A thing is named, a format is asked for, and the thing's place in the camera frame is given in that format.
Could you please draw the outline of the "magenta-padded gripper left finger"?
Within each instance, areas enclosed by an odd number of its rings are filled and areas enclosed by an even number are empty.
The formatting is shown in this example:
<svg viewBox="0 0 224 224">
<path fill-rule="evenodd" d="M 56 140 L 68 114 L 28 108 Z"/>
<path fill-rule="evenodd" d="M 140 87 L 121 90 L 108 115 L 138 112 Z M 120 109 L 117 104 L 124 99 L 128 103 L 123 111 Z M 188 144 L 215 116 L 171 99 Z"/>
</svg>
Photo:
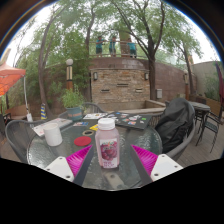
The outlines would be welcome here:
<svg viewBox="0 0 224 224">
<path fill-rule="evenodd" d="M 45 170 L 81 186 L 84 182 L 94 150 L 89 145 L 67 158 L 59 156 Z"/>
</svg>

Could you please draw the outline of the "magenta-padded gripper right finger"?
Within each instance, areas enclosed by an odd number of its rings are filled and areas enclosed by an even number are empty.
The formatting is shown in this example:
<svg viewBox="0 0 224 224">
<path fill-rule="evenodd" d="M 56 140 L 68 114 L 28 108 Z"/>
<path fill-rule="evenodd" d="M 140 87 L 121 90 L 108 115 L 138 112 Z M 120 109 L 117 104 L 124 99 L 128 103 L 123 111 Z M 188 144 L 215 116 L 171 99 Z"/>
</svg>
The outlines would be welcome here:
<svg viewBox="0 0 224 224">
<path fill-rule="evenodd" d="M 145 186 L 182 169 L 166 154 L 156 155 L 136 145 L 131 146 L 130 154 L 140 176 L 138 186 Z"/>
</svg>

